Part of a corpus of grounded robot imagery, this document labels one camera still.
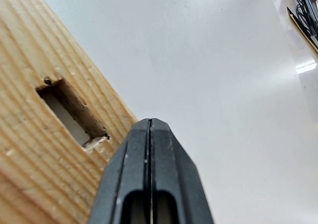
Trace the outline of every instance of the wood grain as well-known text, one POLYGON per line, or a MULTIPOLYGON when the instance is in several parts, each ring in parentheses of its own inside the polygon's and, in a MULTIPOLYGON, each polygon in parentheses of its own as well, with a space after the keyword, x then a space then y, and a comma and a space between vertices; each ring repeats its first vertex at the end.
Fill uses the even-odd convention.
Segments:
POLYGON ((136 118, 43 0, 0 0, 0 223, 86 223, 136 118), (41 99, 65 81, 109 140, 81 147, 41 99))

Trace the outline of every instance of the cable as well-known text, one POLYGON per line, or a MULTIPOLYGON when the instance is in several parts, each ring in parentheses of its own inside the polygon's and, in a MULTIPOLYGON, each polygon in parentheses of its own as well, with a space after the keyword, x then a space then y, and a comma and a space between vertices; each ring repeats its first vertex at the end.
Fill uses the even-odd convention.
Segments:
POLYGON ((296 0, 296 2, 296 16, 298 20, 303 24, 303 28, 306 29, 310 35, 317 37, 318 26, 308 12, 307 5, 303 2, 303 0, 296 0))

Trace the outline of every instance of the rectangular hole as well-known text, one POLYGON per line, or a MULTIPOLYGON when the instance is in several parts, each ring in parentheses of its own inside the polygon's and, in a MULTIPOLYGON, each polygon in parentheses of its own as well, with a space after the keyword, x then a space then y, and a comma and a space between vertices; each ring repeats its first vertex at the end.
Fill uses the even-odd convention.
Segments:
POLYGON ((38 94, 82 147, 109 139, 103 125, 65 80, 52 83, 46 78, 44 82, 47 86, 36 89, 38 94))

